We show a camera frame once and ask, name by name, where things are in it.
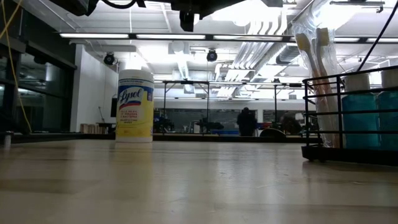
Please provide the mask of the orange toothbrush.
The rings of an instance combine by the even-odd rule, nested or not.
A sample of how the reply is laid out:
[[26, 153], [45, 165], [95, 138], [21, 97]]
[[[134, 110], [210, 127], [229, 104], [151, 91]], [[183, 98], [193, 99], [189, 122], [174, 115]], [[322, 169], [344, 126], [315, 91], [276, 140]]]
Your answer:
[[[325, 68], [325, 65], [322, 60], [323, 52], [322, 48], [327, 47], [329, 45], [329, 33], [327, 28], [317, 28], [317, 46], [316, 46], [316, 55], [317, 62], [320, 69], [320, 75], [324, 77], [322, 82], [324, 83], [323, 88], [325, 94], [332, 94], [331, 86], [329, 84], [328, 74]], [[327, 112], [335, 112], [337, 110], [335, 96], [326, 96], [325, 97], [328, 110]], [[337, 114], [329, 114], [330, 128], [329, 131], [337, 131], [338, 130], [338, 115]]]
[[322, 40], [322, 38], [317, 37], [309, 40], [304, 33], [299, 33], [295, 35], [295, 39], [311, 77], [318, 78], [318, 80], [313, 80], [312, 84], [314, 94], [319, 95], [319, 97], [315, 98], [315, 106], [318, 113], [319, 130], [323, 131], [320, 136], [323, 139], [323, 145], [325, 147], [332, 147], [334, 136], [325, 131], [331, 131], [334, 128], [333, 117], [330, 114], [326, 114], [327, 112], [332, 112], [334, 100], [330, 100], [329, 97], [326, 96], [326, 94], [331, 93], [328, 79], [322, 79], [322, 77], [325, 78], [327, 76], [320, 52], [318, 52], [318, 50], [321, 50], [321, 44], [318, 44], [318, 41]]

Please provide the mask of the white ceiling pipe bundle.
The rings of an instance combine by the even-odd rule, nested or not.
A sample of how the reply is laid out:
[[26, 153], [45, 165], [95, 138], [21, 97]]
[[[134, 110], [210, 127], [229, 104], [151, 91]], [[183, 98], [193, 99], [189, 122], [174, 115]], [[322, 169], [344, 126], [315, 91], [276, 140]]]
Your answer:
[[[287, 28], [287, 15], [279, 11], [270, 18], [252, 21], [248, 33], [251, 35], [282, 35]], [[271, 59], [271, 49], [278, 43], [243, 42], [232, 59], [217, 64], [215, 80], [218, 82], [218, 98], [233, 98], [244, 82], [255, 82], [260, 68]]]

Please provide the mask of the person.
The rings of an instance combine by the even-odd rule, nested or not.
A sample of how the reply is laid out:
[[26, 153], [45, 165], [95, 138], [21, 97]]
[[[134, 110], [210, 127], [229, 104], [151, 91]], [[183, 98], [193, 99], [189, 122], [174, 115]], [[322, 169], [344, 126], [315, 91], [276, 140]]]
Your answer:
[[238, 114], [236, 123], [239, 126], [240, 136], [253, 136], [257, 125], [257, 119], [254, 112], [248, 107], [243, 108], [240, 114]]
[[286, 134], [299, 134], [302, 130], [302, 125], [300, 122], [303, 120], [297, 121], [295, 119], [295, 114], [296, 113], [285, 113], [279, 118], [282, 130]]

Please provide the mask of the yellow Lysol wipes canister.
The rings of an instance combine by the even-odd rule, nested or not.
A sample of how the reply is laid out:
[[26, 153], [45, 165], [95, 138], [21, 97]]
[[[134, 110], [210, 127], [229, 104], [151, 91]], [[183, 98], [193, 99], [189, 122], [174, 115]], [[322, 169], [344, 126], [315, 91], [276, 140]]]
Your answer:
[[116, 141], [153, 141], [154, 77], [146, 70], [119, 73], [116, 103]]

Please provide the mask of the black background station frame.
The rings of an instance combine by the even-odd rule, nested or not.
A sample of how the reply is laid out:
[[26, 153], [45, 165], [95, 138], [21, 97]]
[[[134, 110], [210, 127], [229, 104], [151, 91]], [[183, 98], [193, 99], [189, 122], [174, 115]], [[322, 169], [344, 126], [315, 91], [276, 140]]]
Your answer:
[[206, 100], [206, 120], [209, 121], [210, 118], [210, 82], [209, 81], [192, 81], [192, 80], [164, 80], [161, 81], [164, 84], [164, 96], [163, 96], [163, 117], [165, 117], [166, 102], [167, 102], [167, 92], [173, 88], [176, 84], [181, 85], [198, 85], [207, 94], [206, 98], [201, 98], [201, 100]]
[[[285, 132], [283, 129], [282, 121], [283, 118], [281, 115], [278, 117], [278, 102], [283, 101], [288, 104], [288, 110], [303, 110], [303, 100], [299, 100], [297, 98], [291, 98], [290, 95], [295, 93], [296, 89], [301, 89], [301, 83], [276, 83], [274, 82], [274, 122], [272, 123], [272, 127], [278, 129], [279, 131]], [[278, 94], [281, 93], [282, 90], [288, 90], [287, 93], [288, 98], [280, 98], [278, 99]]]

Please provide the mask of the ribbed silver air duct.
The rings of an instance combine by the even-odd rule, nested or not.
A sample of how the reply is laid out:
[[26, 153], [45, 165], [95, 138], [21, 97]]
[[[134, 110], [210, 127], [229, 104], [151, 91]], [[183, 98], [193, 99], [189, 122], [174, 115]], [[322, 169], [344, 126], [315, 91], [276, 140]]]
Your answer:
[[288, 65], [292, 63], [300, 55], [299, 48], [296, 45], [286, 45], [281, 53], [279, 53], [275, 62], [278, 65]]

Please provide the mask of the black aluminium table frame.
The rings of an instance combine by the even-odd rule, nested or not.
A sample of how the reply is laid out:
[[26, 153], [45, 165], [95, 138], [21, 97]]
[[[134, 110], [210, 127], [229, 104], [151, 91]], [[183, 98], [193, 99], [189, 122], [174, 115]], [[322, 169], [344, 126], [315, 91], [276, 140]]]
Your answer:
[[[49, 142], [49, 141], [68, 141], [78, 139], [90, 140], [115, 140], [114, 134], [83, 134], [83, 133], [36, 133], [23, 135], [19, 133], [3, 132], [0, 133], [0, 145], [6, 140], [11, 143], [28, 143], [28, 142]], [[241, 136], [219, 136], [219, 135], [201, 135], [201, 134], [156, 134], [153, 136], [154, 141], [183, 141], [183, 142], [270, 142], [270, 143], [320, 143], [320, 139], [311, 136], [309, 139], [287, 136], [286, 138], [269, 138], [269, 137], [241, 137]]]

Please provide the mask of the small grey metal post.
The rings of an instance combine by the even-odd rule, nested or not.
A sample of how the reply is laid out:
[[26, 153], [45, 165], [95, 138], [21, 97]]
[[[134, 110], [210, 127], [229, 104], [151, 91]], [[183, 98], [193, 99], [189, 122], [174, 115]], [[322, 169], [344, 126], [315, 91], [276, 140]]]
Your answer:
[[14, 135], [13, 131], [6, 131], [4, 134], [4, 150], [9, 151], [11, 148], [12, 137]]

